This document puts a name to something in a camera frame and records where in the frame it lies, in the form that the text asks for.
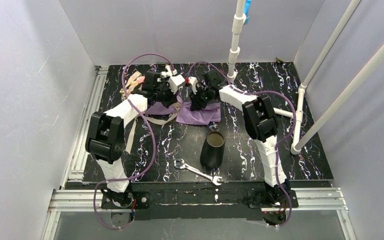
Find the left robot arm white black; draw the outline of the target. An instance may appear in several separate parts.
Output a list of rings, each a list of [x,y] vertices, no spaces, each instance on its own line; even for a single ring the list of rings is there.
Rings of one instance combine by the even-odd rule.
[[[125,127],[138,117],[158,125],[162,122],[151,118],[152,115],[175,118],[181,106],[177,94],[185,83],[185,78],[170,68],[163,72],[136,71],[121,89],[124,100],[120,104],[92,114],[85,150],[101,167],[110,191],[125,192],[131,180],[121,159],[133,144],[131,139],[125,141]]]

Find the purple wrapping paper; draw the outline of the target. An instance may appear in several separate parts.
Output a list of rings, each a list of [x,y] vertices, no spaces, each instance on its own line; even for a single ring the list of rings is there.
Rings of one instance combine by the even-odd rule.
[[[205,126],[212,122],[221,121],[220,103],[210,103],[203,110],[192,111],[191,102],[183,102],[177,96],[174,103],[165,107],[162,102],[156,102],[145,111],[146,119],[154,124],[164,126],[175,121],[180,124]]]

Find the pink flower bunch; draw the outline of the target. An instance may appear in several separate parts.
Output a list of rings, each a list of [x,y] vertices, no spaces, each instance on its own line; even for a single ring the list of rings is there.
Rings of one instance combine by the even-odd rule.
[[[144,82],[144,80],[145,80],[145,76],[140,76],[140,77],[138,77],[138,78],[136,79],[136,82],[137,82],[138,84],[141,84],[141,83]]]

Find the cream ribbon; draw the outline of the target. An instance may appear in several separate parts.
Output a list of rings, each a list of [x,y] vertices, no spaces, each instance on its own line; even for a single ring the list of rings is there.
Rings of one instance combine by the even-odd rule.
[[[134,72],[128,78],[127,84],[126,84],[126,89],[127,89],[127,92],[129,94],[134,90],[134,87],[141,88],[139,86],[140,83],[136,82],[136,79],[138,77],[141,77],[141,76],[143,76],[143,75],[140,72],[136,71],[136,72]],[[164,107],[161,103],[157,102],[154,105],[151,105],[147,109],[147,111],[142,111],[142,113],[144,115],[153,115],[153,116],[169,115],[169,118],[167,120],[156,119],[156,118],[148,117],[148,116],[146,117],[146,119],[150,123],[154,123],[154,124],[157,124],[157,125],[160,125],[160,126],[164,126],[165,124],[167,124],[168,122],[174,120],[177,117],[178,112],[180,111],[180,109],[181,109],[181,107],[183,105],[183,101],[181,100],[181,98],[178,95],[176,95],[176,98],[177,98],[177,102],[172,104],[172,105],[170,105],[168,108]],[[131,150],[132,150],[132,146],[133,146],[133,140],[134,140],[134,135],[135,135],[135,131],[136,131],[136,125],[137,125],[137,121],[135,120],[133,122],[132,129],[130,130],[130,133],[129,133],[128,139],[127,139],[127,143],[126,143],[125,151],[128,154],[131,154]]]

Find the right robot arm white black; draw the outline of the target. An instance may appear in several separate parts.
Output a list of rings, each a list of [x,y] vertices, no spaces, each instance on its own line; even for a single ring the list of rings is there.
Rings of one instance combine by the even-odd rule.
[[[238,89],[225,82],[224,76],[216,70],[205,73],[203,77],[204,82],[193,76],[186,78],[192,90],[189,94],[190,110],[203,110],[212,100],[219,100],[241,110],[246,132],[259,151],[265,183],[272,188],[283,184],[287,177],[276,148],[279,121],[270,98]]]

